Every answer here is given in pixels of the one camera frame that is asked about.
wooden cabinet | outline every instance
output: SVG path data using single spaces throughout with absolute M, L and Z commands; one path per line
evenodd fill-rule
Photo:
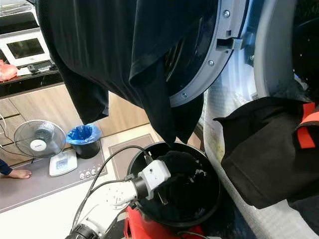
M 48 120 L 66 133 L 82 124 L 64 85 L 11 97 L 10 101 L 25 120 Z
M 9 144 L 4 146 L 4 148 L 10 152 L 13 153 L 21 153 L 21 151 L 16 147 L 15 144 Z M 9 166 L 15 165 L 18 163 L 22 163 L 25 161 L 30 160 L 30 157 L 22 156 L 22 155 L 16 155 L 12 153 L 7 153 L 4 150 L 0 150 L 0 159 L 2 159 L 4 162 L 6 162 Z
M 14 140 L 13 139 L 14 132 L 19 127 L 19 125 L 22 124 L 23 122 L 25 122 L 25 120 L 23 119 L 23 117 L 21 115 L 17 115 L 17 116 L 13 116 L 13 117 L 5 119 L 5 123 L 6 123 L 5 133 L 6 133 L 6 135 L 10 139 Z M 0 120 L 0 124 L 4 127 L 3 120 Z M 9 144 L 9 143 L 12 143 L 12 142 L 9 139 L 5 138 L 4 134 L 0 134 L 0 144 L 5 145 L 5 144 Z
M 104 136 L 115 134 L 149 122 L 145 111 L 109 93 L 109 115 L 97 121 Z
M 65 133 L 82 124 L 65 85 L 11 97 L 10 101 L 25 120 L 48 120 Z M 112 93 L 109 93 L 109 113 L 110 116 L 94 122 L 103 136 L 149 122 L 143 109 Z
M 82 125 L 65 85 L 10 97 L 1 100 L 0 103 L 0 112 L 4 114 L 4 117 L 11 116 L 5 119 L 7 135 L 11 139 L 21 123 L 33 119 L 51 121 L 59 125 L 65 133 L 73 127 Z M 102 136 L 115 134 L 149 122 L 143 109 L 112 93 L 109 94 L 109 113 L 110 116 L 94 122 L 102 131 Z M 10 141 L 0 135 L 0 143 L 7 144 Z M 5 148 L 20 153 L 14 144 L 6 145 Z M 0 150 L 0 158 L 9 165 L 29 160 L 28 157 L 9 154 L 3 150 Z
M 19 111 L 14 107 L 9 99 L 0 100 L 0 114 L 3 117 L 19 114 Z

cable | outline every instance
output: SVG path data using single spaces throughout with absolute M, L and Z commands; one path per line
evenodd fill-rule
M 122 152 L 122 151 L 124 151 L 124 150 L 126 150 L 126 149 L 129 149 L 129 148 L 137 148 L 137 149 L 141 150 L 146 157 L 149 156 L 148 153 L 147 153 L 147 151 L 146 151 L 145 149 L 143 149 L 142 147 L 137 146 L 137 145 L 126 146 L 126 147 L 124 147 L 124 148 L 119 149 L 119 150 L 116 151 L 115 153 L 111 154 L 110 157 L 108 157 L 108 158 L 104 161 L 104 163 L 103 163 L 103 165 L 101 166 L 100 170 L 99 170 L 99 171 L 97 172 L 97 174 L 95 175 L 95 177 L 94 177 L 94 179 L 93 179 L 93 182 L 92 182 L 92 184 L 91 184 L 91 186 L 90 186 L 88 192 L 87 192 L 86 195 L 85 195 L 85 198 L 84 198 L 83 201 L 81 202 L 81 204 L 80 204 L 80 206 L 79 206 L 79 208 L 78 208 L 78 210 L 77 210 L 77 212 L 76 212 L 76 214 L 75 214 L 75 216 L 74 216 L 73 224 L 72 224 L 72 229 L 71 229 L 70 233 L 71 233 L 71 232 L 74 230 L 74 228 L 76 227 L 76 225 L 77 225 L 77 223 L 78 223 L 78 221 L 79 221 L 81 212 L 82 212 L 82 210 L 83 210 L 83 208 L 84 208 L 84 205 L 85 205 L 86 201 L 88 200 L 89 196 L 92 194 L 92 190 L 93 190 L 94 184 L 96 183 L 96 180 L 97 180 L 98 177 L 100 176 L 100 174 L 101 174 L 103 168 L 105 167 L 105 165 L 106 165 L 115 155 L 117 155 L 118 153 L 120 153 L 120 152 Z
M 5 130 L 4 130 L 4 128 L 3 128 L 3 126 L 2 126 L 2 124 L 0 123 L 0 127 L 2 128 L 2 130 L 3 130 L 3 134 L 4 134 L 4 136 L 7 138 L 7 139 L 9 139 L 12 143 L 14 143 L 14 141 L 12 140 L 12 139 L 10 139 L 7 135 L 6 135 L 6 133 L 5 133 Z
M 2 145 L 0 145 L 0 148 L 1 148 L 2 150 L 4 150 L 5 152 L 7 152 L 7 153 L 12 153 L 12 154 L 16 154 L 16 155 L 21 155 L 21 156 L 25 156 L 25 157 L 33 158 L 33 157 L 31 157 L 31 156 L 29 156 L 29 155 L 26 155 L 26 154 L 10 152 L 10 151 L 8 151 L 8 150 L 4 149 Z
M 3 135 L 4 135 L 7 139 L 9 139 L 12 143 L 15 143 L 12 139 L 10 139 L 10 138 L 6 135 L 5 130 L 4 130 L 4 128 L 3 128 L 3 126 L 2 126 L 1 123 L 0 123 L 0 127 L 1 127 L 2 130 L 3 130 Z M 26 157 L 33 158 L 33 157 L 31 157 L 31 156 L 29 156 L 29 155 L 26 155 L 26 154 L 10 152 L 10 151 L 4 149 L 4 147 L 3 147 L 1 144 L 0 144 L 0 148 L 1 148 L 2 150 L 4 150 L 5 152 L 7 152 L 7 153 L 12 153 L 12 154 L 16 154 L 16 155 L 21 155 L 21 156 L 26 156 Z
M 5 123 L 5 119 L 3 118 L 3 116 L 0 114 L 0 118 L 3 120 L 4 123 L 4 127 L 6 128 L 6 123 Z
M 190 235 L 198 236 L 198 237 L 200 237 L 200 238 L 209 239 L 208 237 L 205 237 L 205 236 L 203 236 L 203 235 L 201 235 L 201 234 L 193 233 L 193 232 L 188 232 L 188 231 L 180 231 L 180 232 L 177 233 L 177 235 L 179 235 L 179 236 L 181 236 L 182 234 L 190 234 Z
M 96 186 L 95 188 L 92 189 L 91 193 L 90 193 L 90 196 L 96 191 L 98 190 L 100 187 L 106 185 L 106 184 L 109 184 L 109 183 L 120 183 L 120 182 L 125 182 L 125 179 L 120 179 L 120 180 L 112 180 L 112 181 L 107 181 L 107 182 L 104 182 L 104 183 L 101 183 L 99 184 L 98 186 Z

orange strap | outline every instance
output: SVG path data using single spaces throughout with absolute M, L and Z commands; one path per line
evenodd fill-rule
M 304 115 L 301 124 L 319 120 L 319 112 L 313 113 L 316 107 L 314 103 L 304 104 L 303 106 Z M 307 127 L 301 126 L 300 128 L 298 128 L 297 136 L 301 148 L 314 148 L 316 146 L 308 132 Z

plastic bag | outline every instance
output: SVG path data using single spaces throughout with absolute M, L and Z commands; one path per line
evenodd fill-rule
M 14 65 L 5 64 L 0 60 L 0 81 L 7 81 L 15 77 L 18 69 Z
M 77 145 L 93 143 L 99 140 L 101 134 L 94 124 L 80 125 L 68 132 L 66 142 Z

black trash can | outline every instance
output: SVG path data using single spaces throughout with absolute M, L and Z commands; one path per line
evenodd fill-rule
M 213 213 L 217 210 L 221 199 L 221 184 L 214 168 L 202 152 L 200 152 L 194 147 L 182 143 L 175 143 L 174 147 L 170 148 L 165 142 L 152 144 L 146 147 L 145 149 L 152 153 L 154 159 L 156 159 L 159 156 L 165 155 L 167 152 L 171 150 L 189 153 L 194 157 L 194 159 L 198 160 L 200 164 L 202 164 L 205 172 L 207 172 L 207 174 L 211 176 L 211 180 L 209 184 L 209 190 L 206 190 L 206 192 L 204 193 L 205 197 L 207 197 L 209 200 L 207 200 L 207 205 L 205 207 L 199 209 L 200 211 L 198 212 L 198 215 L 194 217 L 179 218 L 178 220 L 172 220 L 173 217 L 171 217 L 168 214 L 163 215 L 162 212 L 164 210 L 167 211 L 167 208 L 165 207 L 167 207 L 170 202 L 168 202 L 167 205 L 164 205 L 161 202 L 157 194 L 157 191 L 155 191 L 155 196 L 152 200 L 149 201 L 147 199 L 140 199 L 136 202 L 136 205 L 139 211 L 141 212 L 143 218 L 147 220 L 154 220 L 158 223 L 169 226 L 171 229 L 186 229 L 201 224 L 211 215 L 213 215 Z M 128 174 L 133 173 L 136 175 L 138 172 L 142 171 L 146 166 L 147 164 L 145 163 L 144 154 L 140 152 L 134 157 L 134 159 L 129 164 Z
M 68 132 L 66 142 L 76 151 L 80 158 L 88 159 L 100 151 L 101 131 L 93 124 L 81 125 Z
M 71 144 L 76 154 L 80 158 L 88 159 L 93 158 L 100 152 L 100 143 L 95 141 L 88 144 Z

